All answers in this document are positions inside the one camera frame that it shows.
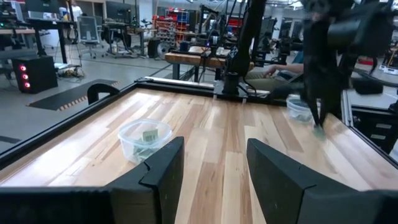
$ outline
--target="desk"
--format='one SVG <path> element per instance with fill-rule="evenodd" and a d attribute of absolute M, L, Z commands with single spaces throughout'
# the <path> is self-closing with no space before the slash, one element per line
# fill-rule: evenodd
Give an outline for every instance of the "desk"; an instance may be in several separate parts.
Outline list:
<path fill-rule="evenodd" d="M 190 47 L 190 52 L 195 53 L 202 53 L 204 51 L 203 47 Z M 226 55 L 229 50 L 224 50 L 223 53 Z M 199 67 L 203 65 L 203 61 L 200 56 L 197 55 L 186 55 L 186 54 L 176 54 L 176 53 L 167 53 L 165 54 L 165 60 L 168 63 L 173 64 L 173 79 L 179 80 L 180 79 L 180 64 L 184 65 L 193 65 L 195 66 L 195 79 L 194 81 L 197 82 L 197 76 L 199 72 Z M 221 69 L 225 63 L 224 58 L 209 58 L 206 60 L 206 67 L 215 68 L 216 69 L 216 77 L 215 80 L 220 79 Z M 249 70 L 254 68 L 254 63 L 250 62 Z"/>
<path fill-rule="evenodd" d="M 35 38 L 36 38 L 36 44 L 37 44 L 37 50 L 38 50 L 38 55 L 47 55 L 42 47 L 42 42 L 40 40 L 40 34 L 39 31 L 42 29 L 55 29 L 58 30 L 58 36 L 60 38 L 60 48 L 61 48 L 61 54 L 62 54 L 62 62 L 67 64 L 67 53 L 65 51 L 65 39 L 63 36 L 63 28 L 68 27 L 70 28 L 71 25 L 73 25 L 73 22 L 70 21 L 52 21 L 52 20 L 47 20 L 47 19 L 32 19 L 28 18 L 27 19 L 28 23 L 34 28 L 35 30 Z"/>
<path fill-rule="evenodd" d="M 103 26 L 106 27 L 107 30 L 109 31 L 108 32 L 108 40 L 109 40 L 108 53 L 113 55 L 115 58 L 117 58 L 117 57 L 133 58 L 133 56 L 131 55 L 131 51 L 129 50 L 129 48 L 131 47 L 131 37 L 130 37 L 130 40 L 128 40 L 127 35 L 135 35 L 135 34 L 131 34 L 131 33 L 129 34 L 129 32 L 127 31 L 129 24 L 126 24 L 123 22 L 106 22 L 103 24 Z M 115 31 L 122 35 L 123 46 L 126 50 L 126 53 L 121 53 L 121 54 L 113 53 L 112 43 L 113 43 Z"/>
<path fill-rule="evenodd" d="M 140 88 L 0 171 L 0 185 L 107 184 L 135 166 L 123 156 L 118 131 L 138 118 L 168 123 L 173 137 L 185 137 L 177 224 L 265 223 L 248 172 L 248 138 L 355 189 L 398 189 L 398 170 L 334 116 L 320 141 L 283 107 Z"/>
<path fill-rule="evenodd" d="M 22 35 L 22 38 L 24 39 L 24 42 L 25 42 L 25 45 L 27 48 L 31 48 L 33 46 L 32 38 L 28 38 L 26 35 L 35 34 L 35 30 L 33 30 L 33 29 L 16 29 L 15 32 L 17 34 Z M 12 34 L 14 34 L 12 29 L 0 29 L 0 35 L 12 35 Z"/>
<path fill-rule="evenodd" d="M 33 29 L 16 29 L 17 34 L 35 34 Z M 0 29 L 0 35 L 13 34 L 12 29 Z"/>
<path fill-rule="evenodd" d="M 127 33 L 129 35 L 139 35 L 139 46 L 141 51 L 141 56 L 146 58 L 145 55 L 145 45 L 144 45 L 144 33 L 145 32 L 157 32 L 157 29 L 150 28 L 128 28 Z"/>

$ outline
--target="monitor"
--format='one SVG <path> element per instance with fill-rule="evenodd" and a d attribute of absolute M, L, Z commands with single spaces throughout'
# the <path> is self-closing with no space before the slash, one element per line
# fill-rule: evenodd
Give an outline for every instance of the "monitor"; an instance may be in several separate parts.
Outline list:
<path fill-rule="evenodd" d="M 60 6 L 57 0 L 25 0 L 26 9 L 32 12 L 60 12 Z"/>
<path fill-rule="evenodd" d="M 120 2 L 113 2 L 113 1 L 106 1 L 106 17 L 108 19 L 114 19 L 118 22 L 131 22 L 131 8 L 132 5 L 120 3 Z"/>

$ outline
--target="wooden table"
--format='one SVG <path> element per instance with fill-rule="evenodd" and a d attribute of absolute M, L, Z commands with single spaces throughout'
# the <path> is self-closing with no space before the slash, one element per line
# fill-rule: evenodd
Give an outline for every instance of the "wooden table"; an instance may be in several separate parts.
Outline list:
<path fill-rule="evenodd" d="M 16 29 L 15 32 L 17 34 L 22 35 L 22 38 L 24 39 L 25 46 L 27 48 L 32 48 L 33 47 L 33 35 L 30 34 L 35 34 L 34 29 Z M 0 35 L 12 35 L 14 34 L 12 29 L 0 29 Z"/>
<path fill-rule="evenodd" d="M 178 224 L 265 223 L 248 172 L 248 138 L 355 189 L 398 189 L 398 170 L 334 116 L 327 117 L 327 139 L 321 141 L 311 125 L 288 119 L 282 107 L 146 89 L 130 92 L 6 167 L 0 185 L 105 185 L 135 166 L 123 157 L 118 131 L 139 118 L 168 123 L 173 137 L 185 137 Z"/>
<path fill-rule="evenodd" d="M 202 53 L 205 51 L 204 47 L 193 46 L 190 47 L 189 52 Z M 228 54 L 229 50 L 224 50 L 223 55 Z M 173 79 L 180 79 L 180 64 L 183 65 L 193 65 L 195 66 L 195 78 L 194 81 L 198 81 L 199 67 L 203 66 L 203 60 L 198 55 L 187 55 L 187 54 L 176 54 L 176 53 L 167 53 L 165 54 L 165 60 L 168 63 L 173 64 Z M 215 80 L 220 79 L 221 69 L 225 63 L 225 58 L 216 58 L 212 57 L 206 60 L 205 65 L 209 68 L 216 69 Z M 249 70 L 254 68 L 254 63 L 250 62 Z"/>
<path fill-rule="evenodd" d="M 127 28 L 128 34 L 140 34 L 143 32 L 157 32 L 157 29 L 150 29 L 150 28 Z"/>
<path fill-rule="evenodd" d="M 35 34 L 35 30 L 33 29 L 16 29 L 15 32 L 17 34 Z M 0 29 L 0 35 L 8 34 L 13 34 L 12 29 Z"/>

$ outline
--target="computer tower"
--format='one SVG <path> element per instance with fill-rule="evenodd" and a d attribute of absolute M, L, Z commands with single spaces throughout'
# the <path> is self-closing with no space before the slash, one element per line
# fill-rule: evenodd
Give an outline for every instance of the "computer tower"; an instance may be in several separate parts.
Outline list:
<path fill-rule="evenodd" d="M 157 46 L 160 44 L 159 38 L 151 38 L 148 43 L 148 57 L 157 58 Z"/>
<path fill-rule="evenodd" d="M 51 56 L 28 56 L 12 59 L 19 91 L 36 94 L 58 86 Z"/>

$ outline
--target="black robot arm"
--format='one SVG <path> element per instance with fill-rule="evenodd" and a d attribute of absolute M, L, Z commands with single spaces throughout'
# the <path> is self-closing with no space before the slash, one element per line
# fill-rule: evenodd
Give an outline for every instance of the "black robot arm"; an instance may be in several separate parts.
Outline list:
<path fill-rule="evenodd" d="M 352 0 L 308 0 L 304 8 L 312 15 L 304 21 L 303 83 L 280 86 L 270 98 L 299 93 L 310 108 L 315 126 L 323 126 L 327 114 L 340 109 L 341 93 L 354 88 L 361 95 L 382 93 L 381 82 L 351 78 L 359 56 L 374 59 L 389 45 L 394 11 L 389 2 Z M 340 64 L 336 55 L 342 55 Z M 320 100 L 318 113 L 317 101 Z"/>
<path fill-rule="evenodd" d="M 249 49 L 254 36 L 261 28 L 262 17 L 266 7 L 266 0 L 248 1 L 247 13 L 243 18 L 243 25 L 238 38 L 238 44 L 228 54 L 226 72 L 246 76 L 250 65 Z"/>

